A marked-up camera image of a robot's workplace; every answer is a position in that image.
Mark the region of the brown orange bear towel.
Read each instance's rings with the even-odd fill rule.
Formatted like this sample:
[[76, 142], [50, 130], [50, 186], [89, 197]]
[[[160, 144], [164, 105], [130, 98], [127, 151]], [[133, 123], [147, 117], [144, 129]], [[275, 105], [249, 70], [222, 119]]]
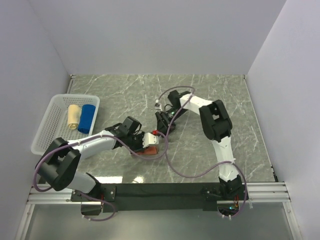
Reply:
[[158, 152], [159, 152], [159, 150], [158, 150], [157, 146], [149, 146], [149, 147], [144, 149], [144, 155], [145, 156], [157, 155]]

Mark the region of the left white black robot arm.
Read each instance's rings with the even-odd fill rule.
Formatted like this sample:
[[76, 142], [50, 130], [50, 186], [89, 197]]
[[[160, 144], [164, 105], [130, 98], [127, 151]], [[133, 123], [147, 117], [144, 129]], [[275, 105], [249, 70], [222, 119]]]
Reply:
[[78, 140], [56, 138], [35, 167], [35, 176], [43, 178], [51, 189], [72, 189], [89, 201], [102, 197], [101, 183], [91, 174], [77, 170], [79, 162], [100, 152], [126, 146], [131, 153], [146, 147], [147, 133], [141, 123], [128, 116], [124, 122], [107, 127], [101, 132]]

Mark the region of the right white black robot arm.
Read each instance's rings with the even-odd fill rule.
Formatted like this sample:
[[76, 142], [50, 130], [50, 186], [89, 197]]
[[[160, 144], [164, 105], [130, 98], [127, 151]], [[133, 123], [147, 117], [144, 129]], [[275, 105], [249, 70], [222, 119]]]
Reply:
[[185, 112], [193, 112], [200, 117], [202, 131], [213, 145], [218, 162], [218, 196], [226, 200], [235, 200], [243, 190], [240, 171], [235, 166], [231, 146], [232, 121], [221, 100], [210, 101], [195, 96], [189, 91], [179, 93], [173, 90], [168, 95], [171, 107], [162, 110], [159, 100], [155, 102], [156, 129], [169, 134], [176, 128], [175, 120]]

